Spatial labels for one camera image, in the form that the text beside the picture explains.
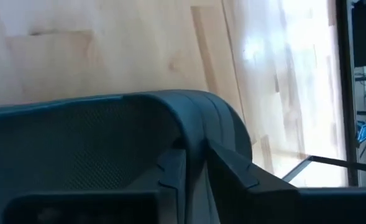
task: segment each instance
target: wooden floor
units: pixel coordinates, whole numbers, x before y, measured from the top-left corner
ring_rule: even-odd
[[[245,121],[282,177],[344,159],[333,0],[0,0],[0,105],[184,88]],[[317,164],[293,181],[346,184]]]

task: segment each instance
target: light wood flooring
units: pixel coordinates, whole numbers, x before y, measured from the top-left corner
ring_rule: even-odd
[[[344,159],[333,0],[0,0],[0,105],[172,88],[211,91],[282,177]],[[340,186],[309,167],[297,186]]]

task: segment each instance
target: blue object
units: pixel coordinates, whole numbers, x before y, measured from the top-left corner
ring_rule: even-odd
[[[366,122],[357,121],[357,141],[361,144],[366,141]]]

